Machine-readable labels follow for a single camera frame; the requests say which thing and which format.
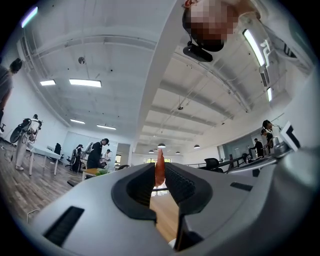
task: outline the ceiling beam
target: ceiling beam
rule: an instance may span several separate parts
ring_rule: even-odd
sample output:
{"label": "ceiling beam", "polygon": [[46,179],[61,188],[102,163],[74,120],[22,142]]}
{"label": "ceiling beam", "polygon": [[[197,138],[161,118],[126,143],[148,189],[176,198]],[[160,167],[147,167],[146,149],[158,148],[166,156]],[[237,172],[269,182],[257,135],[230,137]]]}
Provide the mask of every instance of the ceiling beam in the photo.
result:
{"label": "ceiling beam", "polygon": [[178,126],[172,126],[172,125],[161,125],[160,123],[156,123],[156,122],[147,122],[146,121],[144,123],[144,125],[148,126],[148,127],[161,128],[161,129],[165,129],[165,130],[171,130],[171,131],[182,132],[182,133],[187,133],[187,134],[195,134],[195,135],[203,135],[204,134],[201,131],[180,128]]}
{"label": "ceiling beam", "polygon": [[[149,132],[141,132],[141,135],[144,136],[149,136],[149,137],[153,137],[154,134],[153,133],[149,133]],[[193,139],[192,138],[185,138],[185,137],[177,137],[177,136],[169,136],[169,135],[163,135],[163,134],[157,134],[156,138],[161,138],[161,139],[168,139],[168,140],[176,140],[176,141],[186,141],[186,142],[192,142]]]}
{"label": "ceiling beam", "polygon": [[191,57],[187,57],[186,55],[174,52],[172,56],[175,60],[186,63],[186,61],[189,61],[191,63],[198,64],[201,68],[206,70],[209,74],[215,76],[217,79],[219,79],[222,82],[222,86],[225,87],[227,90],[230,91],[230,94],[234,97],[234,99],[240,104],[240,106],[246,111],[249,112],[251,110],[250,104],[245,99],[244,95],[240,93],[236,87],[233,85],[232,80],[228,80],[228,76],[224,74],[221,70],[218,70],[214,66],[210,64],[204,64],[203,62],[197,61]]}
{"label": "ceiling beam", "polygon": [[207,126],[215,126],[215,125],[217,125],[215,122],[207,121],[205,119],[198,118],[198,117],[195,117],[195,116],[192,116],[192,115],[189,115],[189,114],[184,114],[184,113],[181,113],[181,112],[171,112],[170,109],[164,108],[164,107],[161,107],[161,106],[152,105],[150,110],[158,112],[158,113],[166,114],[166,115],[169,115],[169,116],[172,115],[174,117],[187,119],[187,120],[194,121],[194,122],[197,122],[197,123],[200,123],[200,124],[204,124],[204,125],[207,125]]}
{"label": "ceiling beam", "polygon": [[185,33],[181,25],[181,17],[184,13],[184,9],[181,8],[182,4],[182,0],[173,1],[170,14],[164,23],[160,38],[153,52],[141,99],[136,134],[133,140],[133,152],[136,150],[140,133],[144,127],[150,106],[155,98],[172,54]]}
{"label": "ceiling beam", "polygon": [[84,29],[83,31],[72,31],[68,34],[58,36],[41,45],[37,49],[34,49],[33,54],[37,56],[40,55],[40,57],[42,57],[60,50],[61,45],[64,48],[77,45],[78,39],[81,39],[81,41],[84,39],[84,43],[90,44],[99,43],[100,38],[106,38],[106,40],[103,39],[102,43],[120,43],[152,50],[155,48],[158,35],[156,33],[152,33],[152,31],[146,31],[144,29],[137,29],[129,26],[91,27]]}
{"label": "ceiling beam", "polygon": [[190,99],[194,102],[197,102],[209,109],[212,109],[213,111],[223,115],[224,117],[228,118],[228,119],[233,119],[233,115],[228,112],[226,109],[222,108],[221,106],[219,106],[218,104],[212,102],[212,100],[207,99],[199,94],[197,94],[197,92],[193,91],[189,94],[189,92],[184,89],[181,86],[172,84],[170,82],[167,81],[162,81],[160,83],[160,89],[165,90],[167,92],[173,93],[173,94],[177,94],[180,95],[182,97],[186,97],[187,99]]}

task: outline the black shirt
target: black shirt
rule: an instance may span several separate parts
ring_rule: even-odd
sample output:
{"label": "black shirt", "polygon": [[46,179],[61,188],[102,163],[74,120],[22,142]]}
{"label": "black shirt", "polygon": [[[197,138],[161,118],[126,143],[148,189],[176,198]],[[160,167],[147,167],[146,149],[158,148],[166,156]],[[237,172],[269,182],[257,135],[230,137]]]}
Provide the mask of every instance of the black shirt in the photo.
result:
{"label": "black shirt", "polygon": [[92,151],[88,156],[88,161],[97,163],[100,160],[101,151],[102,151],[101,142],[94,143],[92,146]]}
{"label": "black shirt", "polygon": [[266,133],[266,141],[269,143],[269,141],[270,141],[272,138],[273,138],[272,133],[267,132],[267,133]]}
{"label": "black shirt", "polygon": [[260,141],[257,141],[255,143],[255,146],[251,148],[252,150],[256,149],[257,151],[260,151],[263,149],[262,143]]}

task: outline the desk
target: desk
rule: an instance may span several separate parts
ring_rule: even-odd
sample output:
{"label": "desk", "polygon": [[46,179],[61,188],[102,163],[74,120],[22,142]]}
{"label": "desk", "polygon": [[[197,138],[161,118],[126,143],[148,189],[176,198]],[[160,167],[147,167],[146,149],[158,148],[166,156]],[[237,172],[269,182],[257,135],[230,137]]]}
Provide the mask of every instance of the desk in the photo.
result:
{"label": "desk", "polygon": [[32,175],[32,166],[34,164],[35,154],[39,154],[39,155],[44,156],[43,166],[42,166],[43,168],[46,167],[47,157],[56,159],[55,166],[54,166],[54,175],[57,175],[58,160],[60,159],[59,154],[56,154],[43,146],[33,144],[30,141],[28,142],[27,147],[30,149],[30,152],[31,152],[30,165],[29,165],[29,175]]}
{"label": "desk", "polygon": [[97,171],[98,171],[98,168],[92,168],[92,169],[84,169],[84,170],[82,170],[82,181],[85,180],[87,174],[96,176]]}

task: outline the white wall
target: white wall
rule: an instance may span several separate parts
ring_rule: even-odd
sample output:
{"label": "white wall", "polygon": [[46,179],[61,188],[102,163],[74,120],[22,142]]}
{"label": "white wall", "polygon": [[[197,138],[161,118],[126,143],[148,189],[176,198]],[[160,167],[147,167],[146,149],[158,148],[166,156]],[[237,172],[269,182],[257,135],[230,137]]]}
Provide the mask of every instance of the white wall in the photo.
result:
{"label": "white wall", "polygon": [[214,127],[204,135],[196,136],[193,142],[186,145],[183,155],[193,152],[195,143],[202,148],[217,147],[248,135],[257,129],[262,129],[262,123],[266,119],[275,120],[275,123],[281,126],[282,123],[286,123],[283,113],[290,101],[291,98],[285,90],[275,95],[270,103],[262,101],[251,112],[236,117],[234,120],[227,120],[224,125]]}
{"label": "white wall", "polygon": [[207,158],[216,158],[220,160],[218,148],[216,146],[192,149],[191,152],[183,154],[182,163],[184,165],[203,164]]}
{"label": "white wall", "polygon": [[117,142],[117,143],[124,143],[124,144],[131,144],[131,140],[118,135],[117,131],[114,132],[108,132],[106,129],[103,129],[102,131],[96,131],[96,130],[87,130],[83,127],[81,127],[81,124],[72,124],[73,126],[68,129],[71,133],[76,133],[80,135],[84,135],[87,137],[93,137],[93,138],[99,138],[100,140],[107,138],[109,141]]}
{"label": "white wall", "polygon": [[[132,153],[131,164],[134,166],[142,165],[144,163],[144,158],[157,158],[157,155],[154,154],[150,156],[148,154],[137,154]],[[183,157],[182,156],[165,156],[164,158],[170,158],[172,163],[183,164]]]}
{"label": "white wall", "polygon": [[[19,34],[14,34],[2,52],[2,65],[6,68],[19,57],[16,46],[18,38]],[[34,114],[37,114],[43,123],[36,137],[36,143],[52,148],[55,148],[57,143],[63,145],[68,128],[41,102],[24,71],[24,66],[12,79],[14,88],[3,111],[1,121],[6,125],[3,138],[9,141],[12,131],[22,123],[23,119],[32,118]]]}

